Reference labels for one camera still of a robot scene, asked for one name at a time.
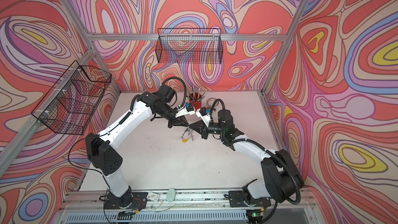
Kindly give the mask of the silver metal keyring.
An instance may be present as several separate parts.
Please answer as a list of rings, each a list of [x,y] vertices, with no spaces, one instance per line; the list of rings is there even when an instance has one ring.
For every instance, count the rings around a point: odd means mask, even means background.
[[[191,128],[186,128],[183,134],[181,135],[181,141],[183,143],[187,143],[189,141],[194,141],[193,130]]]

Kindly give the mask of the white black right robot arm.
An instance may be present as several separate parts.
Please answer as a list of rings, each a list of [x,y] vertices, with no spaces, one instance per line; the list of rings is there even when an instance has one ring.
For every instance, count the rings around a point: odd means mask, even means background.
[[[303,178],[295,166],[290,154],[284,150],[268,149],[258,142],[251,140],[235,127],[231,112],[225,108],[221,99],[216,99],[222,109],[214,121],[211,107],[202,107],[195,111],[201,119],[189,125],[189,128],[207,139],[210,134],[219,136],[221,143],[252,159],[261,166],[262,180],[254,179],[242,187],[243,201],[254,204],[258,199],[273,199],[277,203],[288,201],[298,205],[301,202],[300,190],[304,186]]]

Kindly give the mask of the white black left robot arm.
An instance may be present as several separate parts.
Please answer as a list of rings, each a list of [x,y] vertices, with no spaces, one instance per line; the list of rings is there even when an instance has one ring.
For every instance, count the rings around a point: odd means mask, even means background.
[[[189,125],[184,115],[177,116],[186,106],[185,99],[179,107],[172,108],[169,105],[176,95],[176,92],[166,85],[170,80],[181,82],[184,93],[187,93],[187,85],[181,78],[167,78],[157,92],[136,95],[131,101],[129,110],[123,116],[100,133],[90,133],[85,138],[88,160],[101,172],[108,186],[108,196],[116,202],[116,208],[129,208],[133,202],[131,187],[120,168],[123,158],[117,152],[127,136],[150,117],[167,120],[168,128]]]

